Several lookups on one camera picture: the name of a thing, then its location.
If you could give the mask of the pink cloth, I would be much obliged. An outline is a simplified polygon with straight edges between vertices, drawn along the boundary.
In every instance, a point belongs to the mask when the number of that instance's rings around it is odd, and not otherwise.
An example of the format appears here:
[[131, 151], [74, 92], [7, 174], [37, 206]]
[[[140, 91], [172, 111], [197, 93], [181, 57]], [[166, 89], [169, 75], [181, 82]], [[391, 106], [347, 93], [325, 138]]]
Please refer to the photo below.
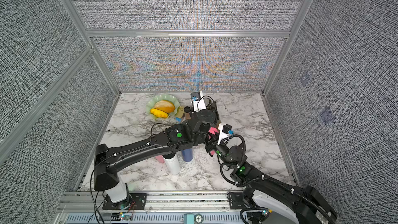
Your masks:
[[[216, 137], [216, 140], [218, 140], [219, 130], [216, 129], [216, 128], [214, 128], [214, 127], [211, 127], [210, 130], [209, 130], [209, 132], [208, 132], [208, 136], [209, 136], [210, 139]], [[213, 157], [214, 154], [215, 154], [215, 151], [214, 151], [214, 150], [211, 150], [211, 151], [209, 152], [209, 154], [210, 154], [211, 157]]]

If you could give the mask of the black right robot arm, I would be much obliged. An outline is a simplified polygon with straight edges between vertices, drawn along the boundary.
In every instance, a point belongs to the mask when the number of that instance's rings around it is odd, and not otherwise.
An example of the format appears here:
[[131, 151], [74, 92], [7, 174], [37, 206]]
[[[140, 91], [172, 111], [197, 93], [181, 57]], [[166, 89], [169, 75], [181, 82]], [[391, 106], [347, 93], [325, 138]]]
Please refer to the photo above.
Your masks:
[[220, 161], [220, 174], [243, 189], [242, 213], [272, 210], [296, 224], [333, 224], [337, 213], [312, 186], [301, 188], [274, 179], [247, 162], [246, 142], [238, 134], [205, 135], [205, 149]]

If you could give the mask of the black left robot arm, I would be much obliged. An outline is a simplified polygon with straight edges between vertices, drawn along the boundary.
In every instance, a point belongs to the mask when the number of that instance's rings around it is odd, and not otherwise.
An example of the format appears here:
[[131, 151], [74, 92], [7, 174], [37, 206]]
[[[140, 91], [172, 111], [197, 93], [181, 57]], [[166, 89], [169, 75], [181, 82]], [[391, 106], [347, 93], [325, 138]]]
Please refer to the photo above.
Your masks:
[[95, 150], [94, 170], [90, 177], [90, 189], [107, 192], [113, 203], [125, 202], [129, 197], [128, 188], [118, 175], [124, 168], [200, 144], [204, 144], [206, 152], [211, 153], [218, 143], [218, 135], [210, 133], [210, 129], [217, 127], [220, 120], [217, 103], [213, 101], [205, 109], [192, 112], [190, 116], [189, 120], [171, 125], [139, 142], [119, 147], [98, 145]]

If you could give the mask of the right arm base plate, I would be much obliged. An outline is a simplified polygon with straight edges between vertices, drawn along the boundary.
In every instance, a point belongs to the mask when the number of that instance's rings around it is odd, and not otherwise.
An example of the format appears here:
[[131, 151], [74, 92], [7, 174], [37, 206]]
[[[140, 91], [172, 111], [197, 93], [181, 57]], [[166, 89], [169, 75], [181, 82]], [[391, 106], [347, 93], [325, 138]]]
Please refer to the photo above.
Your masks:
[[253, 194], [242, 192], [228, 192], [227, 198], [230, 209], [257, 208], [258, 206], [252, 198]]

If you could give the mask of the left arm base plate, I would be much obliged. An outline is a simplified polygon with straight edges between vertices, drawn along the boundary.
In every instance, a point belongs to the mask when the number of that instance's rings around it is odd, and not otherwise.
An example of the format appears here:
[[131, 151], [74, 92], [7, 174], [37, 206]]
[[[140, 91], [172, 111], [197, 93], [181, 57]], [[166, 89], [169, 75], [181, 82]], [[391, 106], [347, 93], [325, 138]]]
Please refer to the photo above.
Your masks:
[[109, 196], [106, 196], [103, 204], [103, 210], [125, 211], [128, 210], [144, 210], [147, 202], [146, 193], [129, 193], [129, 196], [119, 203], [113, 203]]

